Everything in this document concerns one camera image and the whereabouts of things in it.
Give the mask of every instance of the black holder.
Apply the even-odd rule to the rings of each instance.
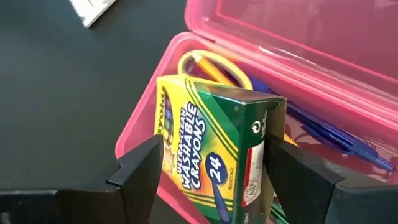
[[[157,135],[84,184],[0,191],[0,224],[148,223],[162,159],[163,139]]]
[[[266,137],[264,164],[289,224],[396,224],[398,186]]]

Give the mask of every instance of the plastic container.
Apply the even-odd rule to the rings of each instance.
[[[363,138],[398,166],[398,27],[392,22],[398,4],[387,3],[188,0],[185,20],[192,32],[171,40],[116,143],[116,156],[153,135],[156,78],[176,74],[185,52],[204,49],[224,55],[294,103]],[[287,132],[303,150],[398,182],[398,171],[387,173],[322,146],[302,136],[300,126],[287,119]],[[190,223],[206,223],[166,175],[158,194]]]

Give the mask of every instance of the barcode label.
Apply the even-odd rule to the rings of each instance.
[[[261,193],[262,157],[264,141],[248,150],[242,206],[249,205]]]

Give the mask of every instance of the blue pen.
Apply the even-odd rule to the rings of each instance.
[[[254,90],[275,94],[262,81],[253,77],[249,77],[249,79],[252,82]],[[302,122],[304,124],[303,129],[320,143],[345,154],[355,154],[386,171],[393,172],[395,170],[394,165],[380,157],[376,150],[368,146],[364,141],[330,123],[321,121],[297,105],[289,102],[287,105],[287,114]]]

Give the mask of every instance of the white paper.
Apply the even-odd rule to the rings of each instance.
[[[115,0],[70,0],[83,25],[89,27]]]

